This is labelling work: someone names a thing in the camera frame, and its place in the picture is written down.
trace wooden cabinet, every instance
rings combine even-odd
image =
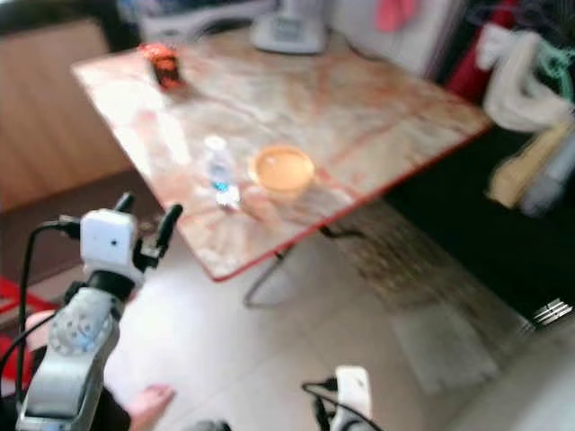
[[[91,21],[0,40],[3,211],[130,168],[70,70],[107,51]]]

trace red chair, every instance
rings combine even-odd
[[[13,281],[10,281],[4,277],[0,277],[0,303],[3,303],[0,305],[0,314],[18,307],[19,302],[20,288],[18,285]],[[36,312],[41,312],[44,310],[56,310],[57,308],[55,304],[44,301],[43,299],[38,298],[38,296],[32,294],[26,294],[26,305]],[[12,341],[9,338],[0,337],[0,356],[3,355],[6,350],[8,350],[11,344]],[[12,381],[16,380],[17,356],[17,351],[14,350],[8,359],[8,363],[6,364],[2,378]],[[28,384],[31,380],[31,366],[31,353],[28,351],[28,349],[26,349],[24,354],[24,368],[22,374],[22,382],[24,384]]]

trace red can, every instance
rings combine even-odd
[[[174,48],[166,47],[163,43],[143,43],[138,49],[150,61],[155,79],[162,88],[169,90],[184,84]]]

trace black cabinet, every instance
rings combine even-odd
[[[530,136],[494,128],[413,177],[386,200],[529,320],[575,304],[575,189],[541,219],[488,200],[491,172]]]

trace plastic water bottle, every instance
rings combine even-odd
[[[240,195],[234,178],[234,158],[227,142],[220,136],[208,136],[206,145],[206,174],[216,194],[216,201],[224,207],[237,207]]]

